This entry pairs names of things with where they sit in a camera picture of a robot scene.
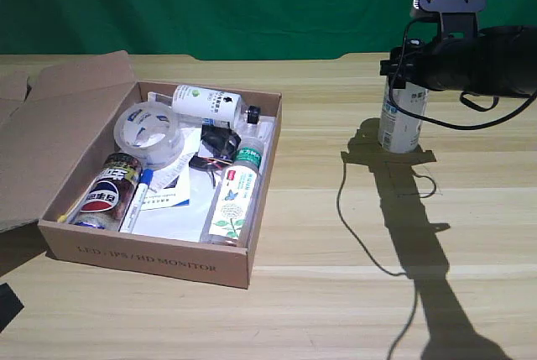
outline bottle label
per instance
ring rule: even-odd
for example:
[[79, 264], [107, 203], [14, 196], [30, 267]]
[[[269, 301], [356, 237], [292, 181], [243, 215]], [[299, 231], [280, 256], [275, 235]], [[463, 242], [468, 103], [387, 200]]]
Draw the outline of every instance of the bottle label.
[[238, 239], [246, 225], [248, 207], [258, 175], [248, 167], [228, 167], [212, 214], [209, 234]]
[[252, 148], [240, 148], [234, 161], [249, 161], [257, 168], [261, 165], [261, 154]]
[[174, 111], [213, 120], [218, 124], [234, 123], [241, 96], [203, 87], [179, 85], [175, 89]]

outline tape roll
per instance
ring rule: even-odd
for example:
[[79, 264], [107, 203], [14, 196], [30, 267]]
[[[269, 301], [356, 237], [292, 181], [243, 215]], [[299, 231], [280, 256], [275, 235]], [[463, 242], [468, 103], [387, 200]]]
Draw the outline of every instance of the tape roll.
[[125, 110], [114, 126], [114, 138], [124, 153], [152, 170], [177, 159], [183, 142], [177, 114], [161, 102], [141, 102]]

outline black bottle cap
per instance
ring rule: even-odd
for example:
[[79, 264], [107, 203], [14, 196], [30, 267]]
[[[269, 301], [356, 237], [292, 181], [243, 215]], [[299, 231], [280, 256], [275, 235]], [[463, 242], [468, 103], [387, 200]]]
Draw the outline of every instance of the black bottle cap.
[[247, 114], [247, 117], [246, 117], [247, 123], [258, 123], [259, 116], [261, 115], [261, 108], [257, 106], [250, 106], [248, 107], [246, 114]]

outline cardboard flap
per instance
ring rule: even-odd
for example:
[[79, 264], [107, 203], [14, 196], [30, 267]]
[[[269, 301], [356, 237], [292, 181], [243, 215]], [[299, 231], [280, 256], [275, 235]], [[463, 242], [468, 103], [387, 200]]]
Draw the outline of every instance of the cardboard flap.
[[[0, 226], [41, 218], [136, 83], [26, 101], [0, 130]], [[113, 151], [113, 138], [108, 146]]]
[[112, 52], [43, 69], [28, 100], [76, 94], [133, 81], [136, 78], [127, 52]]
[[28, 73], [17, 70], [0, 78], [0, 99], [23, 102], [28, 92]]
[[16, 71], [0, 78], [0, 127], [23, 104], [28, 91], [28, 74]]

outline open cardboard box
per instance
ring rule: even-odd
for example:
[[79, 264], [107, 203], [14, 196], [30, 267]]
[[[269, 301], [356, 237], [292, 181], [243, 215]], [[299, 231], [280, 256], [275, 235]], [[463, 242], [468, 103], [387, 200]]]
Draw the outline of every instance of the open cardboard box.
[[176, 84], [137, 81], [119, 51], [44, 69], [26, 102], [0, 127], [0, 225], [38, 221], [59, 260], [247, 288], [281, 124], [281, 95], [222, 89], [274, 117], [255, 216], [245, 248], [97, 230], [58, 223], [106, 157], [117, 151], [113, 126], [149, 91]]

